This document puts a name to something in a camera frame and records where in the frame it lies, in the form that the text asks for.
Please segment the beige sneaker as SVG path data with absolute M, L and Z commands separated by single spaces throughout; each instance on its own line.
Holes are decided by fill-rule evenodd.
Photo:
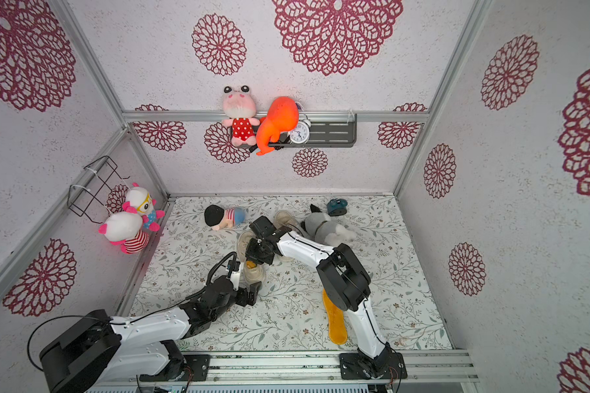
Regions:
M 296 220 L 296 217 L 290 213 L 289 211 L 278 211 L 275 214 L 275 218 L 273 221 L 275 227 L 277 229 L 281 229 L 282 227 L 288 227 L 291 229 L 289 234 L 297 234 L 299 237 L 305 237 L 306 233 L 303 232 L 299 222 Z M 278 258 L 285 263 L 298 263 L 299 260 L 293 257 L 289 257 L 282 253 L 279 255 Z
M 246 257 L 247 246 L 256 239 L 251 230 L 241 233 L 237 240 L 237 255 L 241 262 L 241 271 L 244 282 L 251 286 L 256 283 L 263 283 L 266 279 L 266 272 L 263 265 L 252 262 Z

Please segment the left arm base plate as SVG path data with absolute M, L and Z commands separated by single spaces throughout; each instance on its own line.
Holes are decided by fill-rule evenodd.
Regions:
M 139 376 L 141 383 L 204 382 L 211 361 L 210 355 L 182 355 L 170 360 L 160 373 Z

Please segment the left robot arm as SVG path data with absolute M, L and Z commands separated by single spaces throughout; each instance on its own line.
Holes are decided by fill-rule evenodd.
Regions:
M 49 391 L 85 392 L 96 383 L 135 375 L 177 378 L 186 361 L 176 343 L 208 330 L 232 305 L 254 306 L 261 287 L 256 282 L 236 288 L 222 275 L 178 306 L 142 317 L 94 310 L 40 352 Z

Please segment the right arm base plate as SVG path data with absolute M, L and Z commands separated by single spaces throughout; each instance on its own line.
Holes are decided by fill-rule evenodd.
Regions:
M 362 352 L 341 353 L 339 370 L 342 380 L 407 379 L 403 357 L 396 352 L 383 351 L 375 358 Z

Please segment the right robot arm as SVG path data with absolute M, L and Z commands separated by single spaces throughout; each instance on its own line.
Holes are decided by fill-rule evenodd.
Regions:
M 248 260 L 270 265 L 275 255 L 281 255 L 316 269 L 328 298 L 348 317 L 356 334 L 360 370 L 378 378 L 388 368 L 393 350 L 375 320 L 370 276 L 352 249 L 345 244 L 331 247 L 314 242 L 289 227 L 277 229 L 265 216 L 249 228 L 256 240 L 249 244 Z

